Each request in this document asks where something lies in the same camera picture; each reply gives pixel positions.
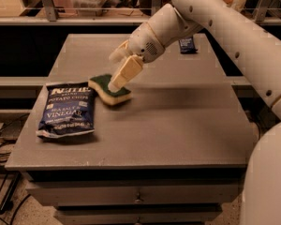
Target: desk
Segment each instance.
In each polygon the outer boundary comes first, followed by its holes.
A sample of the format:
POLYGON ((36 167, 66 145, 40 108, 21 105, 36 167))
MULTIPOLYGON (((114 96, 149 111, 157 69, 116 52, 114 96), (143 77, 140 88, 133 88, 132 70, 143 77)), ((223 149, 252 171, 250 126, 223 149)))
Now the desk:
MULTIPOLYGON (((48 82, 113 73, 109 54, 128 35, 69 35, 48 82)), ((254 147, 241 105, 203 34, 197 54, 178 42, 128 86, 133 98, 109 107, 97 97, 95 132, 36 137, 43 87, 7 162, 28 191, 57 208, 64 224, 202 222, 239 194, 254 147)))

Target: blue snack bag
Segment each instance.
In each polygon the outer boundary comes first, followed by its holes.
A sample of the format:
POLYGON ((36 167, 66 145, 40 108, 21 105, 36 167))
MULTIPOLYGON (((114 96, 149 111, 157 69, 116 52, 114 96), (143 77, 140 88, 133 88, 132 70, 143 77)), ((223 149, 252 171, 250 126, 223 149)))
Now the blue snack bag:
POLYGON ((96 91, 87 82, 47 84, 48 98, 37 136, 61 138, 94 131, 96 91))

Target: green sponge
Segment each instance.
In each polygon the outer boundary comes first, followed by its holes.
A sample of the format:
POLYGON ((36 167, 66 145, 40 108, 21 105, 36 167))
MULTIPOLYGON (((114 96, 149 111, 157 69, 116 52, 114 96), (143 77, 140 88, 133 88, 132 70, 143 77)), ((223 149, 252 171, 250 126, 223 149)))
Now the green sponge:
POLYGON ((110 81, 110 74, 96 76, 88 81, 88 86, 95 89, 102 101, 111 106, 131 99, 131 91, 124 87, 116 93, 111 92, 108 87, 110 81))

